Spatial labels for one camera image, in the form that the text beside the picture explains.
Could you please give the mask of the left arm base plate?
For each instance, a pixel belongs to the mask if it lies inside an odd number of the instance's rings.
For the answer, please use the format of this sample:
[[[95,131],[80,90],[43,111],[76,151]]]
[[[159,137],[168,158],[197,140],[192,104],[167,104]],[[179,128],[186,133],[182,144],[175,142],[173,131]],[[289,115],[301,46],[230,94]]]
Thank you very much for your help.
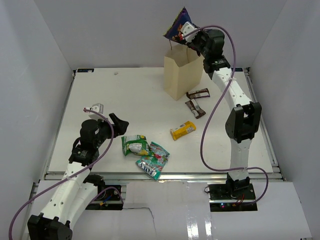
[[[121,202],[120,195],[116,190],[108,189],[104,193],[100,194],[93,203],[86,207],[86,210],[101,210],[101,211],[121,211],[123,204]]]

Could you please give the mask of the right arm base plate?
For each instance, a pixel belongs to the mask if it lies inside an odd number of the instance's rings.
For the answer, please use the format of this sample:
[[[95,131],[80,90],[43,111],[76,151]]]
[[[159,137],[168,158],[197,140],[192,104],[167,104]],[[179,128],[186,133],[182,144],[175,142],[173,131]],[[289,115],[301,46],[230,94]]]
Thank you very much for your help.
[[[250,183],[246,189],[231,193],[225,184],[209,184],[204,190],[209,197],[210,211],[222,212],[256,212],[258,210],[256,195],[253,185]]]

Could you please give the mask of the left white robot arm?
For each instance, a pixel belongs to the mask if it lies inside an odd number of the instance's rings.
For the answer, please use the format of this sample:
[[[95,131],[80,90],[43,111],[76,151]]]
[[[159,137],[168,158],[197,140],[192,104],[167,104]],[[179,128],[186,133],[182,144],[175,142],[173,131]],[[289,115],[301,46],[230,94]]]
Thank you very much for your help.
[[[102,176],[92,174],[94,164],[105,154],[100,146],[126,133],[129,122],[119,119],[114,113],[109,117],[97,114],[97,119],[88,119],[81,124],[80,136],[74,141],[67,168],[60,182],[38,193],[49,190],[54,193],[38,215],[32,214],[27,222],[31,240],[70,240],[73,228],[84,210],[93,201],[108,199],[120,189],[106,185]]]

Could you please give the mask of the yellow snack bar wrapper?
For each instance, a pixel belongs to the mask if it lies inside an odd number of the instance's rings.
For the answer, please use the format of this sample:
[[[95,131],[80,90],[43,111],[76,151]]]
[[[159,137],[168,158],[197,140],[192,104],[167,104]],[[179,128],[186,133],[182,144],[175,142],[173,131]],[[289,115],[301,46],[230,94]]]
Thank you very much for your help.
[[[171,134],[173,140],[176,141],[179,138],[181,138],[189,133],[194,132],[196,129],[197,129],[196,125],[193,122],[187,121],[177,128],[172,128],[170,130],[170,134]]]

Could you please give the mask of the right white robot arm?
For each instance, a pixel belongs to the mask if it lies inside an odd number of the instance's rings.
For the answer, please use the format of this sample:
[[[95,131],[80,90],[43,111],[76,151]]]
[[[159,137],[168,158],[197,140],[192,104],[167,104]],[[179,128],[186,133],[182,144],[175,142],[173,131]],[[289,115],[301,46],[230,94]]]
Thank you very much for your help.
[[[236,200],[250,186],[249,151],[259,129],[262,106],[253,102],[235,79],[236,68],[223,55],[227,32],[218,29],[198,30],[187,45],[204,57],[203,68],[209,78],[222,91],[218,103],[226,100],[230,113],[225,131],[231,143],[230,167],[226,173],[226,195]]]

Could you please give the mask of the green snack packet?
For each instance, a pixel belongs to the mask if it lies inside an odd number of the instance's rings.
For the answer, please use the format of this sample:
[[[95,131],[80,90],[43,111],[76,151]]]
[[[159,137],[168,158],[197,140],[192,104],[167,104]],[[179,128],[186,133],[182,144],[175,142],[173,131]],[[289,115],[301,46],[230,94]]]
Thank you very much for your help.
[[[135,154],[137,156],[150,156],[151,151],[147,138],[144,135],[130,135],[121,137],[122,152],[124,156]]]

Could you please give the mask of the dark blue purple snack bag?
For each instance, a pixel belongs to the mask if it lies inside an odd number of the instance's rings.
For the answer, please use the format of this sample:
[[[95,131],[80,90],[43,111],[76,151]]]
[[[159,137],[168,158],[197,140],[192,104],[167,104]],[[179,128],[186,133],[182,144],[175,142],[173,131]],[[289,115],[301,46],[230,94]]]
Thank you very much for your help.
[[[166,33],[163,35],[166,39],[173,41],[175,43],[181,44],[181,45],[187,45],[185,39],[182,39],[181,35],[181,29],[183,25],[189,22],[191,25],[193,25],[194,28],[197,26],[192,23],[191,17],[185,7],[181,9],[175,20],[173,21],[173,24],[169,27],[169,29],[166,31]]]

